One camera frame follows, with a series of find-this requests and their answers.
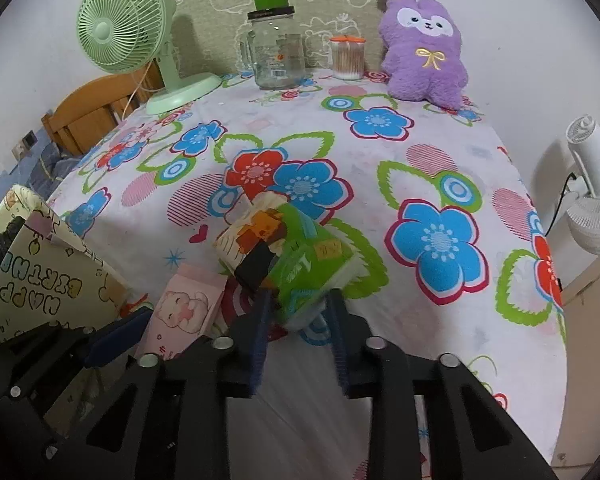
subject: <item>cotton swab container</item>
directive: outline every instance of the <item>cotton swab container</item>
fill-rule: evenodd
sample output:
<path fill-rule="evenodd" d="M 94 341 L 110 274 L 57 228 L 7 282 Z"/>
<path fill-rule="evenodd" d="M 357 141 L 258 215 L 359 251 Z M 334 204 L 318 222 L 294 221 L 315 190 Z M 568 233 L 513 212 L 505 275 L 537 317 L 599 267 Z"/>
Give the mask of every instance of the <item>cotton swab container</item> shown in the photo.
<path fill-rule="evenodd" d="M 337 79 L 362 79 L 365 75 L 365 41 L 355 36 L 331 38 L 331 69 Z"/>

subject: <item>floral tablecloth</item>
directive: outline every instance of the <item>floral tablecloth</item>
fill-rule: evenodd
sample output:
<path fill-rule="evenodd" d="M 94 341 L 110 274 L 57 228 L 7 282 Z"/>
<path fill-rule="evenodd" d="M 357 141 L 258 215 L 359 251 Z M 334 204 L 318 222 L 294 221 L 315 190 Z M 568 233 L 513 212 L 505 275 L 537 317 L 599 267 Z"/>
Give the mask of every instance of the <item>floral tablecloth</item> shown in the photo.
<path fill-rule="evenodd" d="M 157 301 L 181 262 L 221 272 L 213 240 L 259 192 L 285 195 L 360 254 L 350 309 L 409 353 L 458 355 L 549 460 L 565 334 L 531 198 L 468 98 L 459 112 L 397 102 L 385 82 L 323 71 L 264 92 L 226 76 L 168 114 L 136 110 L 50 204 L 130 282 L 129 309 Z M 214 333 L 249 308 L 230 279 Z M 369 402 L 342 397 L 322 317 L 270 340 L 257 396 L 229 402 L 233 478 L 362 475 Z M 420 437 L 427 477 L 424 422 Z"/>

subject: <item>fan base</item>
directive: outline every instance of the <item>fan base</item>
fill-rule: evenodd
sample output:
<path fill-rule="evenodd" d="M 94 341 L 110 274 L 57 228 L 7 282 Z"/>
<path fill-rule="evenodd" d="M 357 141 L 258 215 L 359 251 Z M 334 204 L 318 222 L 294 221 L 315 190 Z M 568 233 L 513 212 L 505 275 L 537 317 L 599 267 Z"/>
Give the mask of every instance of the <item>fan base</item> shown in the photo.
<path fill-rule="evenodd" d="M 204 72 L 180 80 L 181 87 L 161 90 L 146 102 L 146 113 L 159 115 L 175 110 L 186 103 L 200 99 L 220 86 L 222 80 L 215 74 Z"/>

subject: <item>black cable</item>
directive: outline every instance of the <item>black cable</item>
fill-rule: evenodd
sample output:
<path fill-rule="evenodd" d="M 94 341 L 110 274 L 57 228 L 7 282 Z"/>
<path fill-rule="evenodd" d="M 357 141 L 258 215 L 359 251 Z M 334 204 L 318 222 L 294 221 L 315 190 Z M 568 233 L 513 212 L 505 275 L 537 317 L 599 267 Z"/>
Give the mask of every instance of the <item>black cable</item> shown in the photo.
<path fill-rule="evenodd" d="M 554 211 L 554 217 L 551 219 L 551 224 L 549 225 L 549 228 L 544 233 L 544 236 L 548 236 L 549 235 L 549 231 L 554 226 L 555 219 L 558 218 L 558 211 L 560 211 L 560 206 L 562 205 L 562 200 L 564 199 L 564 192 L 567 191 L 567 184 L 569 183 L 569 181 L 571 179 L 576 180 L 577 178 L 578 177 L 576 176 L 575 173 L 570 173 L 570 174 L 567 175 L 567 179 L 564 181 L 564 186 L 562 186 L 562 192 L 560 193 L 560 200 L 558 200 L 558 205 L 557 205 L 557 207 L 555 208 L 555 211 Z"/>

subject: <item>wooden chair back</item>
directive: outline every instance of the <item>wooden chair back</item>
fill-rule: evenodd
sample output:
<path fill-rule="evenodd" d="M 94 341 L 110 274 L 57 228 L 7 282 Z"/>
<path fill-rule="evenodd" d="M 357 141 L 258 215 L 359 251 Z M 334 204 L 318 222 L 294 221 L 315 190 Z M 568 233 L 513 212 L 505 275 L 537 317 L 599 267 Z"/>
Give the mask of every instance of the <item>wooden chair back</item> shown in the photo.
<path fill-rule="evenodd" d="M 51 140 L 73 155 L 87 153 L 116 127 L 129 96 L 145 70 L 146 67 L 142 67 L 129 74 L 106 75 L 72 92 L 52 115 L 45 114 L 42 117 L 42 124 Z M 155 62 L 152 62 L 142 86 L 152 90 L 164 86 Z M 151 95 L 139 88 L 126 108 L 126 115 Z"/>

